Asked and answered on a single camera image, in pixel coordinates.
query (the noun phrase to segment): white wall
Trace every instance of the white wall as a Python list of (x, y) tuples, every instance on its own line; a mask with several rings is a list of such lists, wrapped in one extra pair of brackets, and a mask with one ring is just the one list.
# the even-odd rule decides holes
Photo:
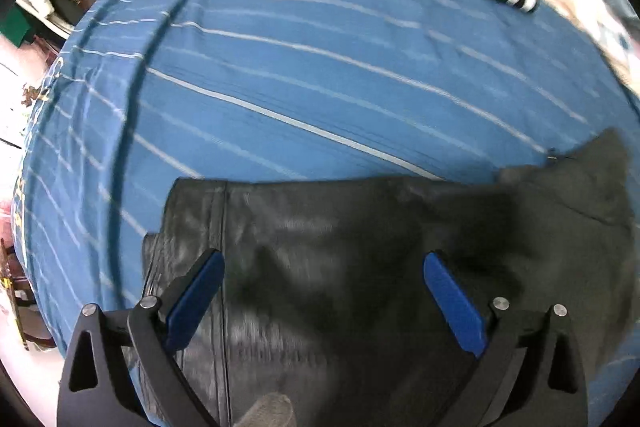
[(22, 347), (15, 323), (6, 313), (9, 302), (0, 290), (0, 360), (9, 377), (45, 427), (56, 427), (58, 388), (64, 359), (57, 349)]

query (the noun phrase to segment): bed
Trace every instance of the bed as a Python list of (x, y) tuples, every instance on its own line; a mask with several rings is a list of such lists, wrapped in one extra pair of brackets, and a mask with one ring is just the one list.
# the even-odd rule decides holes
[[(414, 174), (476, 184), (615, 126), (638, 99), (542, 4), (494, 0), (98, 0), (35, 104), (16, 250), (64, 352), (83, 304), (130, 307), (141, 244), (180, 176)], [(639, 367), (640, 327), (590, 384), (590, 425)]]

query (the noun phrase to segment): metal screw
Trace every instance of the metal screw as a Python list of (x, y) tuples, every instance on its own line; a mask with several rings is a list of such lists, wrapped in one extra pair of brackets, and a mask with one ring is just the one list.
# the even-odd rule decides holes
[(95, 304), (85, 304), (84, 306), (82, 306), (82, 315), (84, 315), (85, 317), (90, 317), (95, 313), (97, 309), (98, 306), (96, 306)]
[(562, 306), (562, 304), (556, 304), (554, 306), (554, 313), (558, 317), (564, 317), (566, 315), (566, 308), (564, 306)]
[(509, 309), (509, 301), (504, 297), (496, 297), (494, 299), (494, 308), (497, 310), (508, 310)]
[(153, 308), (156, 304), (158, 304), (158, 297), (155, 295), (147, 295), (140, 300), (140, 307), (145, 310)]

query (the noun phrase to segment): black cloth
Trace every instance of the black cloth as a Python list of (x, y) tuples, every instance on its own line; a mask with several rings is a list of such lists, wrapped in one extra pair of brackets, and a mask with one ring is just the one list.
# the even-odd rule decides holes
[(589, 380), (635, 318), (626, 162), (605, 131), (493, 185), (178, 180), (143, 244), (145, 294), (205, 249), (224, 253), (222, 291), (177, 355), (223, 427), (273, 391), (290, 397), (299, 425), (427, 426), (474, 358), (424, 285), (425, 254), (442, 252), (483, 314), (496, 296), (511, 309), (564, 304)]
[(84, 16), (84, 10), (72, 0), (50, 1), (56, 13), (72, 26), (76, 26)]

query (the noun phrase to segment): blue gripper pad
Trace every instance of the blue gripper pad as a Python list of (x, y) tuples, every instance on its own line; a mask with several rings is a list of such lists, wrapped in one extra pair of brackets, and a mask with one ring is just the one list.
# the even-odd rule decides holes
[(473, 353), (476, 359), (480, 358), (487, 338), (484, 321), (478, 310), (435, 253), (428, 253), (424, 258), (422, 274), (458, 345)]
[(167, 316), (164, 339), (167, 353), (172, 355), (187, 347), (224, 277), (225, 259), (219, 251), (215, 251), (198, 270)]

